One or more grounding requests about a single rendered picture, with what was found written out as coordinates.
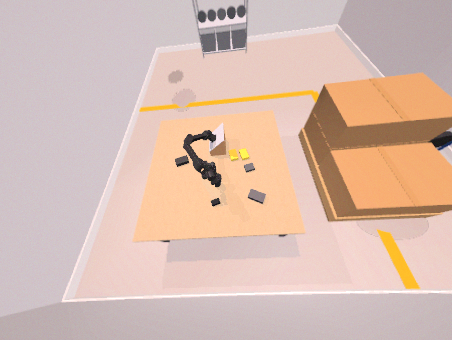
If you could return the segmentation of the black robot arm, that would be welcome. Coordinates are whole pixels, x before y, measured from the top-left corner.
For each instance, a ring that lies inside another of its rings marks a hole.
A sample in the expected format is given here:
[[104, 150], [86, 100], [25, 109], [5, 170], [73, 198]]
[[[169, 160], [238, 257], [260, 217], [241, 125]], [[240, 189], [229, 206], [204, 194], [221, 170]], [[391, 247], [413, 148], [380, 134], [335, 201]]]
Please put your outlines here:
[[[183, 148], [186, 150], [187, 154], [191, 158], [193, 162], [193, 167], [196, 171], [198, 171], [201, 174], [201, 177], [205, 180], [208, 179], [208, 181], [213, 181], [216, 179], [216, 176], [213, 171], [213, 167], [207, 162], [207, 160], [203, 161], [201, 158], [197, 156], [193, 148], [191, 147], [191, 144], [198, 140], [204, 140], [207, 139], [211, 142], [214, 142], [216, 140], [216, 134], [212, 134], [210, 130], [205, 130], [201, 134], [192, 135], [188, 134], [186, 138], [184, 139]], [[203, 171], [201, 171], [204, 169]]]

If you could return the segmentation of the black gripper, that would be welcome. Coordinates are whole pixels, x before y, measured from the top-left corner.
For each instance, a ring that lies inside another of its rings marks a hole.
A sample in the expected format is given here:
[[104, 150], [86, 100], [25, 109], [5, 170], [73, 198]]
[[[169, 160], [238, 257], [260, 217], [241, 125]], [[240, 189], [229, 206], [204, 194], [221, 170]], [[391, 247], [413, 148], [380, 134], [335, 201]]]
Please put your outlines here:
[[[215, 174], [215, 176], [216, 176], [217, 170], [216, 170], [215, 162], [210, 162], [209, 164], [213, 167], [213, 171], [214, 171], [214, 174]], [[215, 180], [210, 181], [210, 182], [211, 182], [211, 185], [218, 184], [218, 183], [219, 183], [219, 178], [216, 177]]]

